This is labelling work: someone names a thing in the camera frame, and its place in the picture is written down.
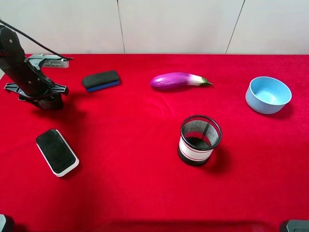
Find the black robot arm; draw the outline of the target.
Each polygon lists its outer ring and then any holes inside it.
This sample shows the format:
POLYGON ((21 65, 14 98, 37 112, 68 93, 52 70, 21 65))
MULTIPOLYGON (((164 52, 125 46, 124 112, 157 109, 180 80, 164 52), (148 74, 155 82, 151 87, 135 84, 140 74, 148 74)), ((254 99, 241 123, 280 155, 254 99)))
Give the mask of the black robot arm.
POLYGON ((0 27, 0 69, 12 80, 4 89, 18 94, 41 109, 62 109, 62 95, 68 95, 67 86, 52 81, 42 67, 67 68, 69 59, 58 55, 33 54, 26 57, 17 34, 6 26, 0 27))

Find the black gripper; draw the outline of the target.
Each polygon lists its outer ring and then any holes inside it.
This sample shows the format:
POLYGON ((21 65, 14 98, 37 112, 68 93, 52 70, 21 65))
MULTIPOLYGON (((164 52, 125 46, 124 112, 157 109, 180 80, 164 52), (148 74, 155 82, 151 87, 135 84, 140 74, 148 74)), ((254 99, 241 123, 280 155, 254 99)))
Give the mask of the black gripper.
POLYGON ((54 83, 41 74, 25 74, 11 77, 12 83, 7 83, 4 89, 7 92, 18 94, 18 99, 29 102, 40 109, 62 109, 62 95, 68 95, 69 89, 54 83))

